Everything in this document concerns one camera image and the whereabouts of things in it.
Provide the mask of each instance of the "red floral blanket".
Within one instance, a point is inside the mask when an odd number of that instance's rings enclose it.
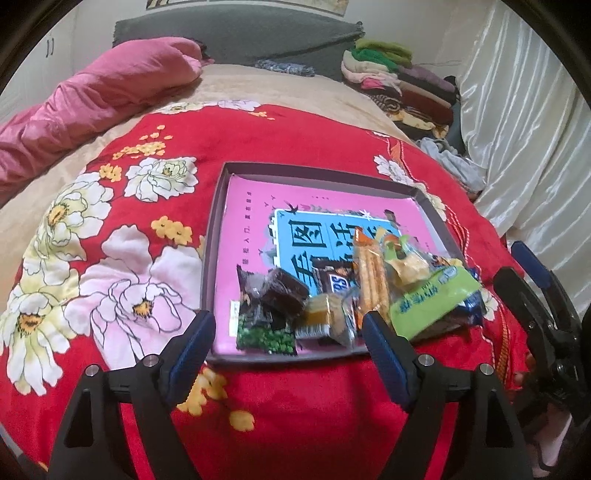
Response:
[[[419,149],[379,132],[255,102],[182,103],[145,116],[50,205],[0,317],[0,422],[47,464],[86,365],[119,368],[159,352],[199,308],[201,250],[224,162],[389,176],[425,191],[484,283],[483,327],[417,347],[453,367],[491,363],[508,388],[524,334],[492,292],[514,265],[491,224]],[[151,478],[131,408],[123,415],[141,479]],[[449,406],[427,477],[453,433]],[[173,420],[204,479],[376,478],[405,421],[373,363],[206,368]]]

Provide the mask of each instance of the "green sweater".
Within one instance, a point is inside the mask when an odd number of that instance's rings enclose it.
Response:
[[[358,61],[372,61],[381,65],[386,65],[389,72],[396,72],[398,65],[392,60],[386,58],[383,53],[377,50],[370,50],[368,48],[353,48],[351,50],[353,58]]]
[[[360,38],[355,42],[355,47],[357,49],[368,48],[370,50],[378,50],[386,58],[396,62],[399,65],[403,65],[405,67],[413,66],[413,52],[398,43],[389,43],[378,40],[370,40],[367,38]]]

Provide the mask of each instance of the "white wall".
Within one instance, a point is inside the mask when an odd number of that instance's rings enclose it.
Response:
[[[492,1],[350,0],[345,20],[351,23],[361,20],[370,38],[408,46],[414,53],[415,63],[447,63],[445,66],[427,66],[445,76],[459,72]],[[79,6],[74,32],[74,70],[86,67],[108,50],[113,42],[115,23],[146,14],[145,6],[145,0],[84,0]],[[187,7],[207,8],[207,4],[180,4],[166,8]],[[324,15],[340,18],[328,13]]]
[[[0,123],[44,102],[58,83],[71,77],[77,9],[69,12],[33,48],[0,95]]]
[[[493,0],[350,0],[345,20],[361,20],[369,38],[409,47],[415,64],[448,63],[425,65],[443,77],[459,71],[492,3]]]

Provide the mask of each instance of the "green snack wrapper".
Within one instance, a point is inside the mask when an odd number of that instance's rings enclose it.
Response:
[[[392,304],[392,326],[398,335],[412,340],[479,289],[480,284],[465,268],[442,268]]]

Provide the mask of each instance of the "white satin curtain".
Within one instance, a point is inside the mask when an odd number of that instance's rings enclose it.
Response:
[[[488,169],[476,202],[552,269],[579,314],[591,300],[591,111],[546,43],[497,0],[458,78],[462,135]]]

